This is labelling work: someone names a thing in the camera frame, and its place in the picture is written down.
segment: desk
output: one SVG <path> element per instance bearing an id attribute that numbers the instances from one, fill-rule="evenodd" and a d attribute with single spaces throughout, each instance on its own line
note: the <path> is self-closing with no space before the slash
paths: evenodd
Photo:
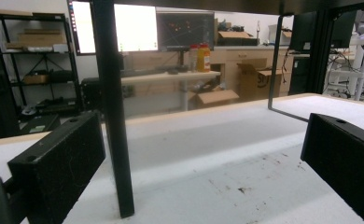
<path id="1" fill-rule="evenodd" d="M 182 91 L 182 110 L 188 110 L 189 98 L 188 98 L 188 81 L 197 80 L 201 78 L 214 78 L 220 76 L 220 72 L 210 71 L 207 73 L 201 72 L 187 72 L 179 73 L 177 75 L 169 75 L 167 73 L 155 74 L 141 77 L 123 77 L 121 79 L 122 85 L 134 85 L 134 84 L 146 84 L 146 83 L 157 83 L 162 81 L 181 81 Z"/>
<path id="2" fill-rule="evenodd" d="M 274 106 L 304 118 L 338 115 L 364 129 L 359 102 L 303 94 Z M 130 119 L 126 127 L 135 215 L 119 218 L 107 154 L 64 223 L 364 223 L 300 160 L 307 123 L 268 110 L 266 100 Z M 0 140 L 4 180 L 6 162 L 33 136 L 43 133 Z"/>

